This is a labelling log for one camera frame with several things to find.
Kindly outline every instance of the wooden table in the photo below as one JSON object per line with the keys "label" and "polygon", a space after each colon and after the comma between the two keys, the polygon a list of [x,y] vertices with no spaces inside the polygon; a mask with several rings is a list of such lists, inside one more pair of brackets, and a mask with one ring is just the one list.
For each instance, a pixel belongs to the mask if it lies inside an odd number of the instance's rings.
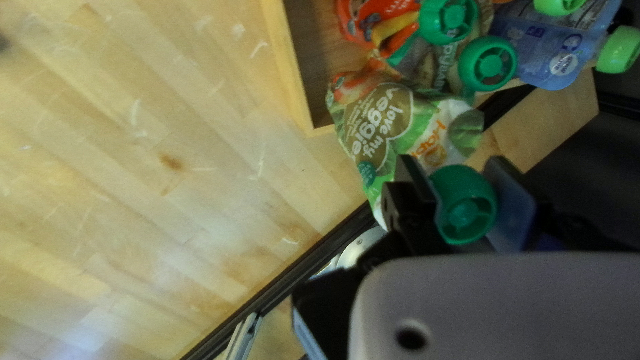
{"label": "wooden table", "polygon": [[[177,359],[364,201],[291,115],[280,0],[2,0],[0,33],[0,359]],[[537,90],[474,159],[596,111],[590,74]],[[286,317],[252,358],[300,355]]]}

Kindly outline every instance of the green plastic cap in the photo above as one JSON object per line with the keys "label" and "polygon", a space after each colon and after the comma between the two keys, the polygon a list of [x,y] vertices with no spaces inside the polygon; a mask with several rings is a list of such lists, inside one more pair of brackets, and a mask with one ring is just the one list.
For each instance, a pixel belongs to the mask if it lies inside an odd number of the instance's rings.
{"label": "green plastic cap", "polygon": [[471,41],[458,60],[458,75],[468,92],[498,90],[511,80],[517,68],[513,46],[494,36]]}
{"label": "green plastic cap", "polygon": [[608,74],[627,71],[640,54],[640,30],[620,25],[600,51],[596,70]]}
{"label": "green plastic cap", "polygon": [[578,10],[587,0],[533,0],[537,12],[550,16],[565,16]]}
{"label": "green plastic cap", "polygon": [[429,176],[429,183],[438,199],[434,221],[448,244],[472,243],[491,229],[498,200],[489,182],[473,168],[443,167]]}
{"label": "green plastic cap", "polygon": [[447,45],[469,35],[477,20],[475,0],[424,0],[418,32],[431,44]]}

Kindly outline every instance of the green food pouch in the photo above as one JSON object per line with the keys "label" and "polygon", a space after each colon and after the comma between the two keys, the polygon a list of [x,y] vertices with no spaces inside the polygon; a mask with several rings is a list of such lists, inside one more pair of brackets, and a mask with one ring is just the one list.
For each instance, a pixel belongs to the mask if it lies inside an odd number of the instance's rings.
{"label": "green food pouch", "polygon": [[463,99],[389,76],[384,67],[370,58],[360,71],[337,74],[326,97],[338,140],[383,227],[382,184],[394,180],[397,155],[411,154],[429,175],[464,162],[484,125],[482,112]]}

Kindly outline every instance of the wood grain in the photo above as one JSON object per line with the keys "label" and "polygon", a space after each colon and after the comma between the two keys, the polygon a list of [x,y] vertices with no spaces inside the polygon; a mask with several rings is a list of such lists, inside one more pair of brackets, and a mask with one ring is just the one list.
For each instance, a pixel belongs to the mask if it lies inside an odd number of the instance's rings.
{"label": "wood grain", "polygon": [[[282,9],[0,0],[0,359],[177,359],[364,201],[296,125]],[[553,142],[512,124],[487,149],[537,161],[590,116],[572,91],[514,118]],[[252,359],[299,357],[287,314]]]}

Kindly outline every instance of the screw hole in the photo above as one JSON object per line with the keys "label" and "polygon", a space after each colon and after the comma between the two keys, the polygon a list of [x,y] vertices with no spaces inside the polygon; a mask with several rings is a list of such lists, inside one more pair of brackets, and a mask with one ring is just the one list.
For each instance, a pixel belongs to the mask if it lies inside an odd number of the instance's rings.
{"label": "screw hole", "polygon": [[401,347],[407,350],[422,350],[427,345],[424,335],[415,329],[403,329],[396,335],[396,340]]}

